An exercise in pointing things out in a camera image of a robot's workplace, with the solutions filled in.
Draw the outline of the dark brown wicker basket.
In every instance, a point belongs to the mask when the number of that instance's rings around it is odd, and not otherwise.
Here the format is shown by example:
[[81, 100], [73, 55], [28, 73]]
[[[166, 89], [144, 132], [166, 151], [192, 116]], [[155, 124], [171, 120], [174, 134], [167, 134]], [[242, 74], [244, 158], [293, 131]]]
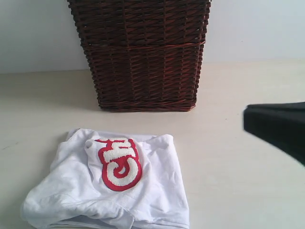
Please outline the dark brown wicker basket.
[[68, 6], [102, 110], [195, 107], [209, 0], [71, 0]]

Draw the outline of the white t-shirt red lettering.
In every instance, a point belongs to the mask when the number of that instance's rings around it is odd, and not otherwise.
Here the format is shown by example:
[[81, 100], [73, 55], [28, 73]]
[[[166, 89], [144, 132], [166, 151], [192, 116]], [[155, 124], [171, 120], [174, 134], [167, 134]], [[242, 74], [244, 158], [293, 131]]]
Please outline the white t-shirt red lettering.
[[38, 229], [187, 229], [189, 206], [173, 137], [76, 129], [25, 198]]

